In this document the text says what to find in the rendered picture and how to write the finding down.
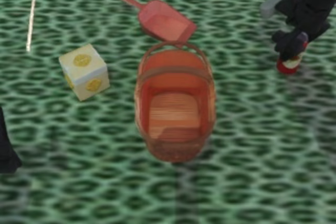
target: yellow box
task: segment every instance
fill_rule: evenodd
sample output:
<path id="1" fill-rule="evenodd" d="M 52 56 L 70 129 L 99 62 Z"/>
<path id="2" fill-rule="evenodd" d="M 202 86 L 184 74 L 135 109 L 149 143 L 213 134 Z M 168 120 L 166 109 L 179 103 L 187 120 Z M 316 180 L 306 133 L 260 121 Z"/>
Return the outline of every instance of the yellow box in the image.
<path id="1" fill-rule="evenodd" d="M 59 63 L 79 101 L 110 86 L 107 65 L 91 44 L 60 56 Z"/>

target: green patterned floor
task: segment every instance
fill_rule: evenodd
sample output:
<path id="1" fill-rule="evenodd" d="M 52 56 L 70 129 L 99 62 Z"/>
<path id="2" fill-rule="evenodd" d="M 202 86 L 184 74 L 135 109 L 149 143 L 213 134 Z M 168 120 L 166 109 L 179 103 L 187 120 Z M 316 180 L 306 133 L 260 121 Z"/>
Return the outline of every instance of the green patterned floor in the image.
<path id="1" fill-rule="evenodd" d="M 286 77 L 267 41 L 282 18 L 261 22 L 263 0 L 164 1 L 197 23 L 190 42 L 208 55 L 218 97 L 208 146 L 176 166 L 152 157 L 134 125 L 137 66 L 157 41 L 133 8 L 37 0 L 28 54 L 30 0 L 0 0 L 0 104 L 24 162 L 0 176 L 0 223 L 336 223 L 335 29 Z M 87 43 L 111 88 L 80 103 L 58 57 Z"/>

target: black object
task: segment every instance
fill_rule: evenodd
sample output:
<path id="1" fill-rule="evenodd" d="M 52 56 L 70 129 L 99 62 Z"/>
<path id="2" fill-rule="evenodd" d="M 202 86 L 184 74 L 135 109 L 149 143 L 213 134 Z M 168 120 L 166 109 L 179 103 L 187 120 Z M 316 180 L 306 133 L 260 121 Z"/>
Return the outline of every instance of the black object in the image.
<path id="1" fill-rule="evenodd" d="M 4 112 L 0 107 L 0 174 L 12 174 L 22 166 L 7 134 Z"/>
<path id="2" fill-rule="evenodd" d="M 276 43 L 275 51 L 280 53 L 280 60 L 287 61 L 304 52 L 308 35 L 298 29 L 290 33 L 279 30 L 273 34 L 272 40 Z"/>
<path id="3" fill-rule="evenodd" d="M 335 3 L 336 0 L 281 0 L 275 9 L 287 17 L 287 24 L 306 33 L 311 42 L 330 28 L 327 18 Z"/>

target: white stick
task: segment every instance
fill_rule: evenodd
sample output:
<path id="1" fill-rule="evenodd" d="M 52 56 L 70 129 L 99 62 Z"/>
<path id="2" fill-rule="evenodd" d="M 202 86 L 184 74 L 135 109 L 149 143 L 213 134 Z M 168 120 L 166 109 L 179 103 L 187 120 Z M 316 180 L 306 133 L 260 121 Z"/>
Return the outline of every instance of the white stick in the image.
<path id="1" fill-rule="evenodd" d="M 33 23 L 34 23 L 34 9 L 35 9 L 35 0 L 31 0 L 29 27 L 28 27 L 27 44 L 26 44 L 27 52 L 30 52 L 30 44 L 32 43 Z"/>

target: red dustpan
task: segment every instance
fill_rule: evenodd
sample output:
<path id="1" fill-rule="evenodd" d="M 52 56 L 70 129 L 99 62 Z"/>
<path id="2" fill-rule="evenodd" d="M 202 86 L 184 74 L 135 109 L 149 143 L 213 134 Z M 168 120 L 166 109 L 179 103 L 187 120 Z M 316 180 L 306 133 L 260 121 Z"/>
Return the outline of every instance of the red dustpan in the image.
<path id="1" fill-rule="evenodd" d="M 140 9 L 138 19 L 142 29 L 163 41 L 187 42 L 196 31 L 196 25 L 173 7 L 161 0 L 140 4 L 136 0 L 123 0 Z"/>

